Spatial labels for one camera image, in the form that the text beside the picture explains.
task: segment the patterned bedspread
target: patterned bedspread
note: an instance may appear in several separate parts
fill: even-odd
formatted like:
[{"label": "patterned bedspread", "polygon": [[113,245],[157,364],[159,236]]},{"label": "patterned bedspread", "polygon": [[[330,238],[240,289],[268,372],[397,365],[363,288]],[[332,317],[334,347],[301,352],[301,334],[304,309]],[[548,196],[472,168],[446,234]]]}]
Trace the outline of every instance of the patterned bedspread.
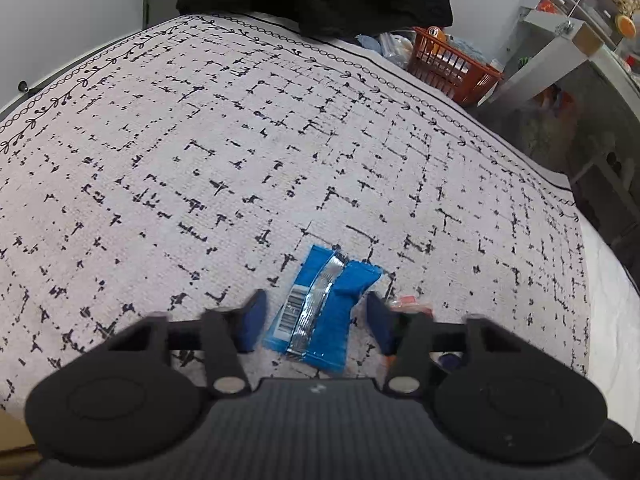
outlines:
[{"label": "patterned bedspread", "polygon": [[[438,320],[483,314],[585,372],[566,180],[380,56],[270,18],[187,16],[69,69],[0,126],[0,402],[151,312],[266,288],[313,243],[384,269]],[[197,374],[197,352],[175,355]],[[313,376],[262,347],[263,376]],[[362,306],[346,373],[382,363]]]}]

